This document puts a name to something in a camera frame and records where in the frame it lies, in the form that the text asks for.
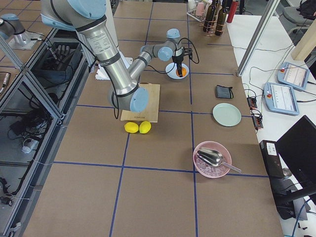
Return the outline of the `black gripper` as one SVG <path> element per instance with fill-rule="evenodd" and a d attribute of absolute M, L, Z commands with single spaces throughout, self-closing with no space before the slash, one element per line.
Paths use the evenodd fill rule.
<path fill-rule="evenodd" d="M 177 49 L 175 51 L 175 55 L 172 56 L 173 63 L 175 63 L 177 65 L 176 75 L 178 77 L 182 77 L 183 76 L 182 62 L 183 62 L 185 56 L 188 56 L 190 60 L 193 58 L 193 50 L 192 50 L 192 48 L 190 48 L 190 47 L 189 48 L 182 47 L 180 49 Z"/>

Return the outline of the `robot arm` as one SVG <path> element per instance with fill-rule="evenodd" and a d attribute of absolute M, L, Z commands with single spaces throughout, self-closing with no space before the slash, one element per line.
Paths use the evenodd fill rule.
<path fill-rule="evenodd" d="M 173 68 L 182 77 L 184 56 L 192 55 L 190 48 L 181 45 L 179 30 L 170 29 L 164 43 L 145 45 L 141 48 L 140 55 L 126 67 L 106 27 L 104 0 L 43 0 L 41 18 L 48 26 L 84 35 L 99 65 L 112 82 L 113 90 L 109 100 L 117 109 L 136 113 L 145 110 L 149 93 L 139 86 L 137 78 L 153 58 L 161 61 L 171 59 L 175 63 Z"/>

